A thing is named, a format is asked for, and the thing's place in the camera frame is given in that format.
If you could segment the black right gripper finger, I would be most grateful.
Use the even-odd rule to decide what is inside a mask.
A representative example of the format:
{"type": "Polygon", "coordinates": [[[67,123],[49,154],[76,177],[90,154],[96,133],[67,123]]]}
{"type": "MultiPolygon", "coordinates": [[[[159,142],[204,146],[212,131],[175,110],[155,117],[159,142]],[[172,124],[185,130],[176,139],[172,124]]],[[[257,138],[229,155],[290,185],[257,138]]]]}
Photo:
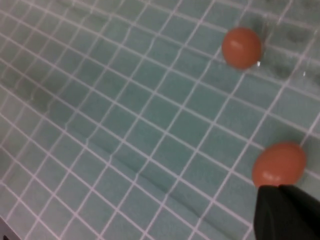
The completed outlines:
{"type": "Polygon", "coordinates": [[[256,240],[318,240],[320,202],[294,185],[263,185],[253,230],[256,240]]]}

